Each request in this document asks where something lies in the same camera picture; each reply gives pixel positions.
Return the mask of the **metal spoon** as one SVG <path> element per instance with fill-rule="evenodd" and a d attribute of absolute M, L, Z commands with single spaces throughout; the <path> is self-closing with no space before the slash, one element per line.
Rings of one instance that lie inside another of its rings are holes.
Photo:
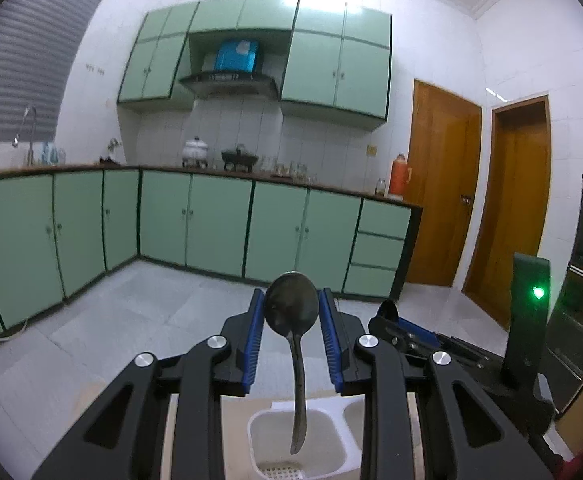
<path fill-rule="evenodd" d="M 296 455 L 307 437 L 305 407 L 305 363 L 301 339 L 319 317 L 319 297 L 313 283 L 297 271 L 281 274 L 267 289 L 264 297 L 264 319 L 274 333 L 290 345 L 293 363 L 293 433 L 290 454 Z"/>

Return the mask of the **green lower kitchen cabinets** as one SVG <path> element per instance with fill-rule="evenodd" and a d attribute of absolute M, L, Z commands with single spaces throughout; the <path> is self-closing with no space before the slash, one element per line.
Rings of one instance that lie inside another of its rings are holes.
<path fill-rule="evenodd" d="M 398 298 L 421 207 L 247 174 L 70 167 L 0 174 L 0 333 L 135 259 Z"/>

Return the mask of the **green kitchen cabinets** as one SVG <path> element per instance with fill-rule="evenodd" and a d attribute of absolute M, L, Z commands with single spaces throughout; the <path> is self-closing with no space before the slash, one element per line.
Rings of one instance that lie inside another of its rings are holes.
<path fill-rule="evenodd" d="M 254 73 L 272 77 L 282 113 L 373 131 L 387 122 L 390 14 L 338 0 L 197 0 L 147 12 L 117 103 L 131 110 L 192 110 L 179 79 L 214 69 L 223 41 L 261 44 Z"/>
<path fill-rule="evenodd" d="M 247 174 L 70 167 L 0 174 L 0 333 L 135 259 L 398 298 L 421 207 Z"/>

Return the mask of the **green upper kitchen cabinets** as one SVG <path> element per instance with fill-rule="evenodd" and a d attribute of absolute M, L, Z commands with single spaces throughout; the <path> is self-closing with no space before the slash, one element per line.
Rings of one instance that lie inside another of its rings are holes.
<path fill-rule="evenodd" d="M 223 41 L 261 44 L 254 73 L 272 77 L 282 113 L 373 131 L 387 122 L 390 14 L 338 0 L 197 0 L 147 12 L 117 103 L 131 110 L 192 110 L 179 79 L 214 69 Z"/>

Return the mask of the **white plastic utensil holder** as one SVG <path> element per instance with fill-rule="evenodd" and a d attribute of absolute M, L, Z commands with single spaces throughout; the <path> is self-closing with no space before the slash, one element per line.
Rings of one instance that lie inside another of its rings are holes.
<path fill-rule="evenodd" d="M 252 479 L 357 479 L 361 477 L 363 396 L 307 401 L 307 434 L 290 453 L 293 402 L 274 402 L 247 425 Z"/>

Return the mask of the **wooden door right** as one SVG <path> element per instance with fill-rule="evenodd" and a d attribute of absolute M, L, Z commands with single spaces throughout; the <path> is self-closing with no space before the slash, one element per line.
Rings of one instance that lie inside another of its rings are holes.
<path fill-rule="evenodd" d="M 511 320 L 514 255 L 540 248 L 551 158 L 548 96 L 493 110 L 485 207 L 463 292 L 503 328 Z"/>

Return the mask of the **wooden door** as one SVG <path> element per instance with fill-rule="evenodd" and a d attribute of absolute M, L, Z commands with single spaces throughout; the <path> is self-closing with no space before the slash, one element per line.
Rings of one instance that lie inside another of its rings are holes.
<path fill-rule="evenodd" d="M 493 110 L 485 207 L 463 292 L 503 328 L 511 320 L 514 255 L 540 248 L 551 158 L 548 96 Z"/>
<path fill-rule="evenodd" d="M 423 208 L 406 281 L 450 287 L 465 247 L 476 192 L 481 107 L 414 81 L 406 200 Z"/>

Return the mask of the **orange thermos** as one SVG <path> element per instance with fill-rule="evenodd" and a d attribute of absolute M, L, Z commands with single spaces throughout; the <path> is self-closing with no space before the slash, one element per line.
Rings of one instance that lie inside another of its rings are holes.
<path fill-rule="evenodd" d="M 403 197 L 412 178 L 412 168 L 400 153 L 391 164 L 388 194 Z"/>

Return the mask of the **black wok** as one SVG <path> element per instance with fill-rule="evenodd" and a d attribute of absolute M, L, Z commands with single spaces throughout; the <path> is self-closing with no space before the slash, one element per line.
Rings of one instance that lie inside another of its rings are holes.
<path fill-rule="evenodd" d="M 249 153 L 244 144 L 237 144 L 233 150 L 221 152 L 223 169 L 226 171 L 250 172 L 259 157 Z"/>

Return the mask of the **white pot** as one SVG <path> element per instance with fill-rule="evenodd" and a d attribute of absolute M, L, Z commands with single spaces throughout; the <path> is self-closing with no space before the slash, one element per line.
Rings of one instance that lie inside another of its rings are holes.
<path fill-rule="evenodd" d="M 208 166 L 209 146 L 198 136 L 187 140 L 182 150 L 182 166 L 205 169 Z"/>

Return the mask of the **wooden door left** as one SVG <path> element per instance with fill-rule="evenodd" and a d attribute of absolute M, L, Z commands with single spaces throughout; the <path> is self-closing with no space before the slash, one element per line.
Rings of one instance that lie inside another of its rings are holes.
<path fill-rule="evenodd" d="M 476 192 L 481 107 L 414 81 L 406 200 L 423 208 L 406 281 L 450 287 L 465 247 Z"/>

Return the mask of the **black range hood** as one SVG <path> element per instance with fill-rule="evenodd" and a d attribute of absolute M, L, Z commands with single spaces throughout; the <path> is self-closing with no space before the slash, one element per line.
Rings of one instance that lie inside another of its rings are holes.
<path fill-rule="evenodd" d="M 219 96 L 256 96 L 277 101 L 280 98 L 275 80 L 264 74 L 231 72 L 203 72 L 179 79 L 179 84 L 194 93 L 197 99 Z"/>

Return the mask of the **blue box on hood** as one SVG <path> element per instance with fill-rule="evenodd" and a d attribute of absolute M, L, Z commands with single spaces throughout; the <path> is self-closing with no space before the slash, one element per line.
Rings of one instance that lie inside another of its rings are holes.
<path fill-rule="evenodd" d="M 261 66 L 261 44 L 253 39 L 223 41 L 214 60 L 215 70 L 253 73 Z"/>

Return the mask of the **grey window blind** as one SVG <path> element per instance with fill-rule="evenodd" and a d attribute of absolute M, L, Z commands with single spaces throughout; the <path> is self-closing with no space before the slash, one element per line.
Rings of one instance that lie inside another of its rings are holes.
<path fill-rule="evenodd" d="M 77 51 L 102 0 L 0 4 L 0 142 L 52 140 Z"/>

